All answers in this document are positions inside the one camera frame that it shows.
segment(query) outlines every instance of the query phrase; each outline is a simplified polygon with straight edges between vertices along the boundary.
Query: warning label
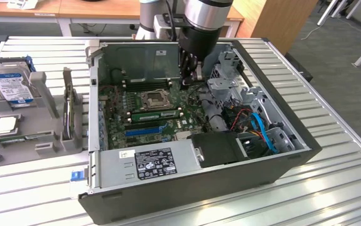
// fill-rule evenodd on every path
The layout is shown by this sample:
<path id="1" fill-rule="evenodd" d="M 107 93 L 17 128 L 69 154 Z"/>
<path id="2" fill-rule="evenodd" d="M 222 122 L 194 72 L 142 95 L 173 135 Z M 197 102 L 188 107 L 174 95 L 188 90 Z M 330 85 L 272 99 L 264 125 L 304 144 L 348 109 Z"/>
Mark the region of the warning label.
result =
<path id="1" fill-rule="evenodd" d="M 20 73 L 0 74 L 0 93 L 5 100 L 15 104 L 25 104 L 33 100 L 23 80 Z"/>
<path id="2" fill-rule="evenodd" d="M 177 173 L 170 148 L 139 152 L 135 159 L 140 180 Z"/>

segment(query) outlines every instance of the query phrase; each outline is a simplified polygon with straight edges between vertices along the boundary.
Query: ribbed metal surface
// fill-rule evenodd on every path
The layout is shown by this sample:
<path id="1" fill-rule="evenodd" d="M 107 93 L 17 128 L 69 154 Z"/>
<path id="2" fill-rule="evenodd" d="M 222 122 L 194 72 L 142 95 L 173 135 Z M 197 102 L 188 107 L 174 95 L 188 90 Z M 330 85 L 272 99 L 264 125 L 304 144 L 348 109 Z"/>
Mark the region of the ribbed metal surface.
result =
<path id="1" fill-rule="evenodd" d="M 244 39 L 241 43 L 322 151 L 270 185 L 112 225 L 361 226 L 361 140 L 270 45 L 260 39 Z M 63 90 L 63 67 L 76 70 L 73 83 L 88 112 L 84 39 L 11 37 L 0 56 L 27 54 L 33 57 L 37 70 L 47 71 L 47 85 L 53 95 Z M 257 85 L 249 72 L 245 73 Z M 83 128 L 85 136 L 88 125 Z M 87 160 L 87 152 L 83 152 L 0 167 L 0 225 L 92 225 L 80 204 L 69 198 L 68 183 L 69 172 L 85 165 Z"/>

